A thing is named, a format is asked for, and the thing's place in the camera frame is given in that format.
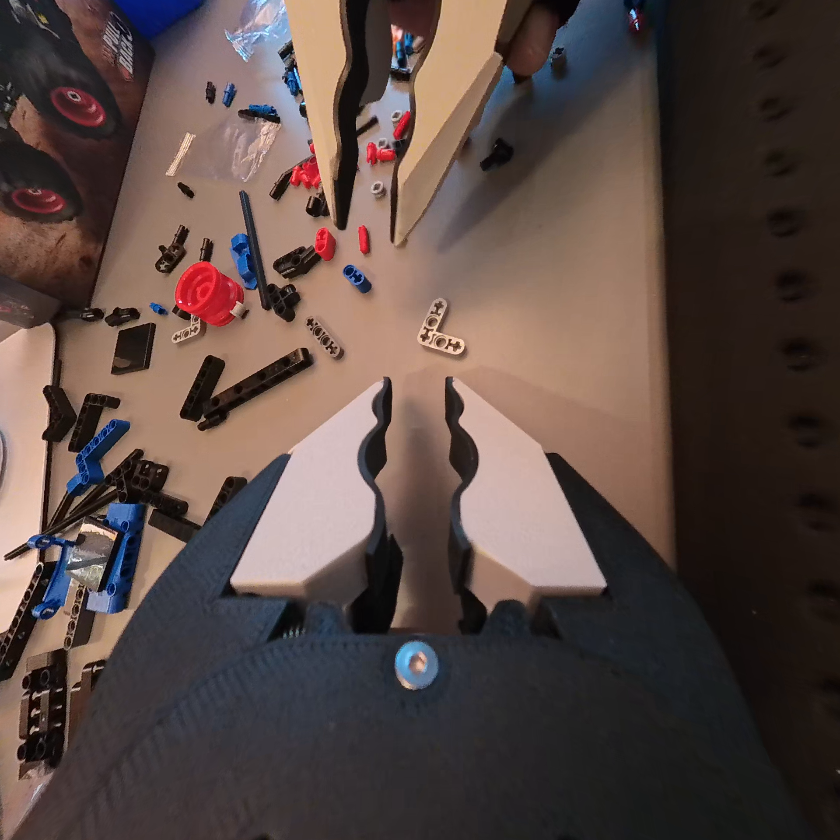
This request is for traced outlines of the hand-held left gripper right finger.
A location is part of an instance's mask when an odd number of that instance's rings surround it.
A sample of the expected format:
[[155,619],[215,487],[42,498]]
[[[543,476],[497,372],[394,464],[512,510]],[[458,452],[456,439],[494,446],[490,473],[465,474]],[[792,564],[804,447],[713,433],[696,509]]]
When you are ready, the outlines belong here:
[[534,438],[455,377],[445,382],[449,573],[476,634],[503,602],[528,616],[554,597],[597,597],[606,579],[549,457]]

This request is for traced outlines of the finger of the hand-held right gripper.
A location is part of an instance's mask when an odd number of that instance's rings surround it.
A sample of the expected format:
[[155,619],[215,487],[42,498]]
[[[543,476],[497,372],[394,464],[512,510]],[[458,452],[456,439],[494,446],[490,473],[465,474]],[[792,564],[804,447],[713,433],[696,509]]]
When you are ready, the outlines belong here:
[[385,93],[392,34],[385,1],[286,1],[331,218],[347,227],[359,161],[356,120]]
[[403,245],[442,185],[502,69],[507,1],[443,1],[413,70],[409,133],[392,180],[391,241]]

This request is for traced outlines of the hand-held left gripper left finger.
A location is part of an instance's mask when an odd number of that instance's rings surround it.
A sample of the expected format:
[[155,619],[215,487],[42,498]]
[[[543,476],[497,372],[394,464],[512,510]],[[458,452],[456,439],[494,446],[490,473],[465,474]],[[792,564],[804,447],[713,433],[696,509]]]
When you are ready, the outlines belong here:
[[376,484],[391,420],[384,377],[291,449],[232,575],[238,594],[329,602],[358,633],[391,628],[403,555]]

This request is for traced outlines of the pile of small mixed bricks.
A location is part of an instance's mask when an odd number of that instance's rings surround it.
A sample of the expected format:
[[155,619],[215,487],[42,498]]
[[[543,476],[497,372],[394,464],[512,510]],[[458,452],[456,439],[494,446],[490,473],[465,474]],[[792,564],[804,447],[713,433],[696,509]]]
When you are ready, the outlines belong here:
[[[414,35],[414,36],[419,36],[423,40],[423,47],[421,49],[420,56],[416,60],[414,66],[413,66],[411,75],[409,77],[410,90],[411,90],[411,86],[412,86],[413,70],[415,68],[416,63],[421,59],[421,56],[424,54],[425,48],[429,44],[429,40],[430,40],[431,34],[433,32],[433,29],[434,29],[434,20],[435,20],[436,15],[437,15],[438,3],[439,2],[387,2],[387,7],[389,9],[388,10],[389,18],[390,18],[390,21],[391,21],[391,32],[392,32],[392,26],[396,25],[397,27],[403,29],[406,33]],[[502,34],[500,35],[500,43],[499,43],[499,46],[497,48],[498,51],[501,53],[501,56],[502,56],[502,69],[501,69],[501,73],[500,73],[499,78],[501,77],[503,69],[507,67],[506,64],[505,64],[505,52],[507,50],[507,47],[509,47],[515,31],[517,30],[518,26],[522,22],[525,14],[528,12],[530,3],[531,2],[508,2],[507,12],[506,12],[506,16],[505,16],[505,19],[504,19],[504,22],[503,22],[505,28],[504,28]],[[392,55],[393,55],[393,53],[394,53],[394,46],[392,45]],[[562,54],[558,54],[557,51],[552,48],[552,51],[549,55],[549,59],[545,62],[545,64],[546,63],[554,64],[555,59],[562,58],[562,57],[563,57]],[[297,57],[296,57],[296,54],[295,54],[295,49],[294,49],[294,46],[293,46],[292,37],[291,37],[290,47],[288,49],[283,49],[282,50],[282,59],[285,62],[285,66],[286,66],[286,69],[287,69],[287,74],[289,76],[294,77],[295,80],[299,82],[298,87],[297,87],[297,93],[299,93],[303,96],[301,74],[300,74],[299,67],[298,67],[298,62],[297,62]],[[392,72],[392,63],[391,63],[391,68],[390,68],[389,79],[391,78],[391,72]],[[486,101],[486,105],[487,105],[487,102],[488,102],[491,94],[495,90],[495,88],[498,84],[498,81],[497,81],[496,85],[493,87],[493,89],[492,89],[492,91],[491,91],[491,93],[490,93],[490,95],[489,95],[489,97]],[[458,150],[456,157],[458,157],[459,153],[464,149],[464,147],[466,145],[466,142],[469,139],[469,136],[470,136],[472,130],[475,128],[475,126],[477,126],[478,122],[480,121],[480,119],[482,117],[482,114],[485,111],[486,105],[482,109],[479,118],[476,119],[473,122],[473,124],[471,125],[470,131],[469,131],[465,141],[462,143],[461,148]],[[395,149],[394,148],[381,149],[378,146],[373,145],[371,149],[372,149],[372,152],[373,152],[372,160],[373,160],[374,163],[378,162],[381,159],[381,156],[383,154],[389,153],[394,160],[394,166],[396,166],[397,159],[400,156],[400,154],[402,153],[403,147],[406,144],[406,140],[408,138],[408,133],[410,131],[410,129],[409,129],[409,123],[410,123],[410,120],[411,120],[410,109],[406,113],[404,113],[403,117],[405,119],[408,119],[408,123],[406,124],[406,127],[403,130],[403,134],[398,133],[396,135],[397,147]],[[284,175],[282,177],[282,179],[280,180],[280,183],[285,184],[286,182],[297,182],[301,178],[303,178],[303,181],[305,183],[307,183],[308,185],[311,184],[311,183],[317,182],[319,184],[319,186],[321,187],[321,190],[322,190],[322,193],[323,193],[323,197],[322,197],[322,200],[321,200],[322,208],[323,209],[327,208],[329,210],[329,207],[327,205],[326,196],[324,194],[324,188],[323,188],[323,185],[322,185],[322,178],[321,178],[321,174],[320,174],[320,170],[319,170],[319,163],[318,163],[317,157],[315,155],[315,150],[314,150],[312,137],[311,137],[311,141],[312,141],[311,152],[310,152],[309,157],[304,162],[302,162],[300,164],[297,164],[295,167],[293,167],[292,170],[291,170],[291,173],[289,175]]]

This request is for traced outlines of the grey desk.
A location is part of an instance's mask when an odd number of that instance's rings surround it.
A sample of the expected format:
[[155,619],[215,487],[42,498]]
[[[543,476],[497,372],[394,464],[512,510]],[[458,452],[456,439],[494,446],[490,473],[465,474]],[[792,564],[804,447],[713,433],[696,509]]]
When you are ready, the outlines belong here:
[[[447,567],[448,462],[445,378],[466,383],[513,423],[562,455],[670,564],[674,562],[669,408],[662,277],[656,57],[627,31],[622,2],[581,2],[556,38],[568,66],[543,66],[517,85],[505,70],[484,117],[406,245],[389,239],[390,204],[371,184],[391,166],[360,163],[350,226],[337,252],[297,284],[293,323],[249,302],[249,315],[186,346],[172,344],[174,280],[154,255],[180,225],[189,265],[204,238],[214,264],[233,270],[229,239],[243,227],[238,192],[255,211],[267,273],[319,227],[307,192],[269,197],[277,177],[307,152],[308,126],[280,80],[278,45],[244,62],[225,38],[243,2],[206,2],[157,39],[156,60],[135,134],[94,306],[143,310],[156,323],[150,368],[112,375],[117,330],[102,322],[56,327],[60,383],[79,407],[89,392],[119,397],[131,429],[111,452],[134,448],[169,466],[167,492],[201,522],[227,476],[253,478],[366,388],[393,385],[387,462],[378,478],[390,530],[403,551],[393,628],[453,634],[459,601]],[[280,123],[246,183],[165,171],[185,132],[227,118]],[[188,184],[194,199],[176,187]],[[371,236],[359,249],[358,226]],[[343,277],[357,266],[362,294]],[[442,330],[466,352],[426,349],[418,332],[436,298]],[[344,348],[333,360],[305,325],[321,320]],[[305,347],[313,365],[199,431],[179,417],[199,366],[225,360],[214,394]]]

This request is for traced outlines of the person's right hand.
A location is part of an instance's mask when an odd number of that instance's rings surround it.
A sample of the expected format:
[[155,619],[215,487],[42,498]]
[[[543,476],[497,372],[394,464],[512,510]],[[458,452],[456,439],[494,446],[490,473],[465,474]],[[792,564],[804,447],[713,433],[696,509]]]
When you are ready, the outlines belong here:
[[514,83],[529,81],[549,59],[557,33],[576,12],[579,1],[534,1],[505,52]]

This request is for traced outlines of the clear plastic bag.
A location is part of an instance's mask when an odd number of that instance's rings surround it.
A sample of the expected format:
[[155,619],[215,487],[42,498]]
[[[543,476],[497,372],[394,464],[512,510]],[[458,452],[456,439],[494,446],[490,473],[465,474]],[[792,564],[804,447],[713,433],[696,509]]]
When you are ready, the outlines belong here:
[[265,43],[280,46],[291,40],[291,28],[284,1],[247,1],[239,16],[238,26],[226,29],[225,37],[236,54],[249,62],[256,48]]
[[279,131],[280,123],[233,117],[200,133],[185,132],[165,175],[246,183],[256,175]]

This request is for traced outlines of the short black beam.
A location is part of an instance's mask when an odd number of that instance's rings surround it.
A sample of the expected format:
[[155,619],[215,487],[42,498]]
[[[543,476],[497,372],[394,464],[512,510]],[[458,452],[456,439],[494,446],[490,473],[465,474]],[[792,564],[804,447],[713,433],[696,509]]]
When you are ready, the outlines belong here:
[[227,476],[213,500],[203,525],[206,526],[248,483],[248,479],[242,476]]
[[194,377],[179,412],[181,419],[198,422],[202,419],[206,404],[211,400],[225,368],[225,360],[207,355]]

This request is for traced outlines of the long black beam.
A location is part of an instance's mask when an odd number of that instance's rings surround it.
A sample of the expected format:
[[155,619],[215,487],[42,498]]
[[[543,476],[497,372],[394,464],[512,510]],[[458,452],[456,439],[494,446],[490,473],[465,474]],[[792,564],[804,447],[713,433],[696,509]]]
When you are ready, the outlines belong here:
[[197,429],[207,431],[225,422],[235,409],[288,381],[313,365],[309,349],[300,347],[212,396],[205,404]]

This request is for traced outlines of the black perforated connector brick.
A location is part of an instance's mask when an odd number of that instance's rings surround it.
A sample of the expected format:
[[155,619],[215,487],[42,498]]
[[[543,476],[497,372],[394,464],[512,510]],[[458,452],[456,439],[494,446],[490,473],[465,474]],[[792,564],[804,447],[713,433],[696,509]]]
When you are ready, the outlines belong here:
[[115,479],[118,502],[146,505],[171,518],[184,517],[188,503],[164,493],[169,471],[169,467],[150,460],[133,461]]

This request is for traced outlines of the blue plastic bin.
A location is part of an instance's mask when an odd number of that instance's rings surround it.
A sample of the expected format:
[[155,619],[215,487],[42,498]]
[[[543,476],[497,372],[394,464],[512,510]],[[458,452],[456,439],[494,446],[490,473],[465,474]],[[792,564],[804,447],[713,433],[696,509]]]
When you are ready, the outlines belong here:
[[146,39],[153,39],[196,11],[204,1],[114,1]]

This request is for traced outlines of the blue and black brick assembly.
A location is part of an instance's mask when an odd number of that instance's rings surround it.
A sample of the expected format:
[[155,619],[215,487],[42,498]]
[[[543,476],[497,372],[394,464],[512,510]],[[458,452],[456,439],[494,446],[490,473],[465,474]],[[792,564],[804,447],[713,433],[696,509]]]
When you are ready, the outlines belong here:
[[60,547],[59,561],[50,576],[45,594],[30,612],[37,620],[48,620],[67,600],[70,583],[87,591],[87,609],[93,613],[116,614],[127,605],[144,529],[145,505],[113,502],[104,519],[81,520],[74,539],[42,533],[30,538],[28,546],[44,550]]

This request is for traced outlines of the long black axle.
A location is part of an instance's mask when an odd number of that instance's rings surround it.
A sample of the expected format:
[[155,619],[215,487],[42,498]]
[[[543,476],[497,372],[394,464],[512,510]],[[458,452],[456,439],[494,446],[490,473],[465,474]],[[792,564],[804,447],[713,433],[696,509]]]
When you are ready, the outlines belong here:
[[271,303],[267,289],[264,263],[259,248],[259,238],[257,235],[253,207],[246,190],[240,190],[238,195],[245,221],[245,232],[248,237],[248,252],[250,253],[251,261],[253,263],[259,302],[260,306],[267,311],[271,309]]

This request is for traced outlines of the light grey thin beam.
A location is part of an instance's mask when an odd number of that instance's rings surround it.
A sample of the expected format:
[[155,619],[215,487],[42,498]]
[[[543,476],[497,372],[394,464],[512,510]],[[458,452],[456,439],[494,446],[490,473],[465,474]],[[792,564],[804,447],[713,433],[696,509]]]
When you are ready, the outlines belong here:
[[306,317],[305,325],[311,336],[315,339],[318,347],[331,359],[340,361],[344,357],[342,344],[336,340],[321,320],[310,315]]

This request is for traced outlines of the blue curved brick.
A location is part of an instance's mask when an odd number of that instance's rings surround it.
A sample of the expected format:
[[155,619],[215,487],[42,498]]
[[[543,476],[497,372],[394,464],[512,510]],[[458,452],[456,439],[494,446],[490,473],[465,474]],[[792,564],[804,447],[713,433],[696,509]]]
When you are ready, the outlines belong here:
[[258,281],[248,235],[242,233],[232,237],[229,252],[244,287],[248,290],[256,289]]

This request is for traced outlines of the blue angled beam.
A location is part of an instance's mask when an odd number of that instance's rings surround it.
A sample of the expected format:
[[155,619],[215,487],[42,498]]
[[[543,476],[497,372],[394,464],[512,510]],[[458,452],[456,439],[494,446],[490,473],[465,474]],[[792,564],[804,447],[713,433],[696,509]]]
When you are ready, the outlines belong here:
[[113,419],[105,424],[76,457],[77,473],[67,482],[69,497],[79,497],[104,481],[101,461],[120,438],[130,430],[130,422]]

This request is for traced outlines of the thin black axle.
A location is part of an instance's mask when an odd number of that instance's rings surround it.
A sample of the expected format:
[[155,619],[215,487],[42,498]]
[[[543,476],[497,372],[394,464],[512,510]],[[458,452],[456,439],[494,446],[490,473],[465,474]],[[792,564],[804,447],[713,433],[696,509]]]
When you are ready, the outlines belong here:
[[67,510],[61,518],[52,522],[43,533],[34,537],[35,543],[29,542],[17,546],[3,556],[5,561],[15,560],[31,550],[43,552],[57,545],[56,539],[86,516],[104,509],[112,502],[137,501],[138,491],[130,488],[132,477],[143,459],[144,450],[136,448],[130,452],[110,473],[104,481],[94,486],[74,507],[65,505]]

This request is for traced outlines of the black cross-hole connector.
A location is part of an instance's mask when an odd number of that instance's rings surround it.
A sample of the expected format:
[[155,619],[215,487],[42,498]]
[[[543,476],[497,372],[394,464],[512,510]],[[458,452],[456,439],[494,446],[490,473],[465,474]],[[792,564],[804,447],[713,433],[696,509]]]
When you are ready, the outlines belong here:
[[185,243],[190,231],[186,226],[180,225],[168,245],[160,245],[161,255],[154,264],[155,270],[163,275],[170,275],[179,266],[186,255]]

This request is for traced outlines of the black flat panel tile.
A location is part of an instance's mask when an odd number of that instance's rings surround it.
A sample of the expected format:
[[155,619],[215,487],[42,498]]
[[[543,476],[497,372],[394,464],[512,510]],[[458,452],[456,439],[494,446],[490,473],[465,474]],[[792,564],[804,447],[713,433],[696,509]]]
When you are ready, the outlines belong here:
[[111,374],[126,375],[146,371],[151,366],[156,325],[147,322],[121,329],[115,343]]

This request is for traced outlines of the red wheel hub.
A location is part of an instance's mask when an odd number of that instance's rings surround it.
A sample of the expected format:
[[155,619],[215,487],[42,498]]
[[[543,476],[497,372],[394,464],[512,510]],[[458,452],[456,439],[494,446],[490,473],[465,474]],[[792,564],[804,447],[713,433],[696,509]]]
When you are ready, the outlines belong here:
[[213,327],[225,327],[244,304],[245,291],[209,261],[189,266],[175,286],[175,305]]

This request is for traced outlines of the black perforated panel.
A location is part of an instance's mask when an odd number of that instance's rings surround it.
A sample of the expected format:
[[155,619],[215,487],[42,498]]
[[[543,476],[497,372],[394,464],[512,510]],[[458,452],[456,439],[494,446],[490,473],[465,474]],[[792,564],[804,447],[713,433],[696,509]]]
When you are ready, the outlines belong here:
[[838,838],[839,3],[664,2],[678,570]]

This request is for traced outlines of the black bent connector beam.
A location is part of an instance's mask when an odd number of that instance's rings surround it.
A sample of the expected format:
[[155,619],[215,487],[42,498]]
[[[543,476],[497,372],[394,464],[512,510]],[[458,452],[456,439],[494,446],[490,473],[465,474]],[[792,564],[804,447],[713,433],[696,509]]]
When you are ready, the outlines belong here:
[[49,419],[41,438],[47,443],[57,444],[75,426],[77,413],[60,385],[45,385],[43,395],[49,409]]

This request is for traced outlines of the toy truck set box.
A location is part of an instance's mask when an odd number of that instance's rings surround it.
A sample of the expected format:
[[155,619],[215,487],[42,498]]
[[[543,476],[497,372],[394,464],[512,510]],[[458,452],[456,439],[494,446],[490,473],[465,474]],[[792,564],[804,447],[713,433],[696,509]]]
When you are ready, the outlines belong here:
[[91,301],[154,63],[128,2],[1,2],[1,317]]

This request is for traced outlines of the white book stand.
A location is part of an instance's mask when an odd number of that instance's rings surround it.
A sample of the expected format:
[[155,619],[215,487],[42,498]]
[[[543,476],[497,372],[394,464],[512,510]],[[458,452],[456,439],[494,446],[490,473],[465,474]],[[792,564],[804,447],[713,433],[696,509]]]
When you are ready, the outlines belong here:
[[53,380],[56,333],[22,329],[1,344],[1,556],[40,532],[49,421],[43,389]]

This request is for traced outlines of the black straight beam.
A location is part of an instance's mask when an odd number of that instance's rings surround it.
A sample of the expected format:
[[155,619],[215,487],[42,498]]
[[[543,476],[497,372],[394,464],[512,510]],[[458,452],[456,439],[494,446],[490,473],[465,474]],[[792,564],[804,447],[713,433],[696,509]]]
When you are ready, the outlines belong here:
[[13,620],[7,632],[2,637],[2,683],[14,676],[15,669],[18,666],[36,624],[33,610],[43,601],[54,566],[53,563],[37,562],[35,572],[18,605]]

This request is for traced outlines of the black rectangular frame brick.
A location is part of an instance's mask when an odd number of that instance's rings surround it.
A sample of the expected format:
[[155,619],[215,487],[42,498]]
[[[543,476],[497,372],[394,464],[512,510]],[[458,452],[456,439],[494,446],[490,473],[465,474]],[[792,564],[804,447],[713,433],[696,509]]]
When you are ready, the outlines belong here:
[[38,767],[54,769],[67,735],[67,651],[58,648],[30,657],[27,669],[18,720],[20,780]]

